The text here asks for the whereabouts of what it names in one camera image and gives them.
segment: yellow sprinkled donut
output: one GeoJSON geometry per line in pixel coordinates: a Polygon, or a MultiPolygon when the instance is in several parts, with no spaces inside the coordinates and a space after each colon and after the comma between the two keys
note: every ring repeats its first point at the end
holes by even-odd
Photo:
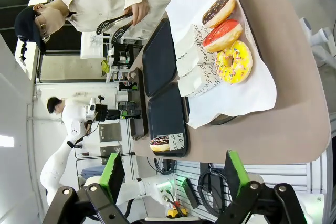
{"type": "Polygon", "coordinates": [[[231,48],[219,52],[216,57],[216,70],[221,79],[237,84],[246,79],[252,69],[252,55],[245,43],[237,40],[231,48]]]}

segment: counter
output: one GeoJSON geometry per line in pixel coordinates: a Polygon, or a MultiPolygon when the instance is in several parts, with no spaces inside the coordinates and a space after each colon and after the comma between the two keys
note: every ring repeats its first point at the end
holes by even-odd
{"type": "MultiPolygon", "coordinates": [[[[190,149],[181,159],[224,163],[226,150],[233,149],[244,164],[316,160],[329,144],[330,122],[321,79],[299,18],[288,0],[240,2],[276,83],[276,106],[220,126],[187,127],[190,149]]],[[[131,70],[142,69],[142,53],[131,70]]],[[[135,153],[154,157],[149,141],[149,135],[134,141],[135,153]]]]}

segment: small donut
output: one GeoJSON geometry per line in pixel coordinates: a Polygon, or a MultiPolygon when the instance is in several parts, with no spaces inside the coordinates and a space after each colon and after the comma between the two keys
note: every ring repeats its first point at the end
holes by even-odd
{"type": "Polygon", "coordinates": [[[236,0],[216,0],[203,15],[202,23],[205,27],[215,28],[222,23],[234,10],[236,0]]]}
{"type": "Polygon", "coordinates": [[[237,84],[244,81],[252,69],[252,55],[245,43],[237,40],[231,48],[217,54],[216,71],[224,82],[237,84]]]}
{"type": "Polygon", "coordinates": [[[202,45],[208,52],[218,52],[230,47],[243,32],[242,25],[235,19],[228,19],[209,33],[202,45]]]}
{"type": "Polygon", "coordinates": [[[154,152],[164,152],[169,151],[169,137],[159,136],[151,140],[149,147],[154,152]]]}

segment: chocolate glazed donut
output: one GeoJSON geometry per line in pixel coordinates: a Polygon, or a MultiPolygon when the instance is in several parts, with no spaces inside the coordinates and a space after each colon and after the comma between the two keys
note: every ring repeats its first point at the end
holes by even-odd
{"type": "Polygon", "coordinates": [[[216,0],[210,9],[203,15],[203,25],[215,28],[230,16],[235,6],[236,0],[216,0]]]}

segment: face mask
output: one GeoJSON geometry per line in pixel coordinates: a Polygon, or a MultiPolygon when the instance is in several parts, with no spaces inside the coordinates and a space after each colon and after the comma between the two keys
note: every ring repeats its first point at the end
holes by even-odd
{"type": "Polygon", "coordinates": [[[61,29],[65,23],[65,17],[63,17],[61,11],[57,9],[45,7],[45,9],[43,9],[40,13],[46,20],[46,32],[48,35],[51,35],[61,29]]]}

